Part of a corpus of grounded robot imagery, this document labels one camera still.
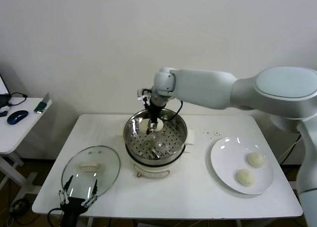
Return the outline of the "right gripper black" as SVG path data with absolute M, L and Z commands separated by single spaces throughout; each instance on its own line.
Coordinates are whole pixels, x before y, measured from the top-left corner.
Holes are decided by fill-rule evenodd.
M 149 114 L 149 119 L 151 123 L 148 123 L 147 131 L 146 131 L 147 135 L 151 134 L 153 131 L 159 130 L 158 117 L 161 110 L 162 110 L 162 107 L 156 106 L 155 104 L 152 104 L 152 103 L 148 106 L 148 114 Z

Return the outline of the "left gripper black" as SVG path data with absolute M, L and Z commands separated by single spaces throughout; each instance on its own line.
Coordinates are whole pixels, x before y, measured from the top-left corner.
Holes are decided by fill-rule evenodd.
M 63 211 L 63 217 L 61 220 L 61 227 L 76 227 L 79 216 L 87 212 L 87 208 L 90 208 L 98 199 L 98 180 L 95 180 L 94 187 L 91 191 L 90 197 L 85 201 L 82 198 L 70 197 L 67 194 L 69 186 L 72 182 L 73 175 L 62 186 L 62 190 L 58 192 L 60 200 L 60 208 Z

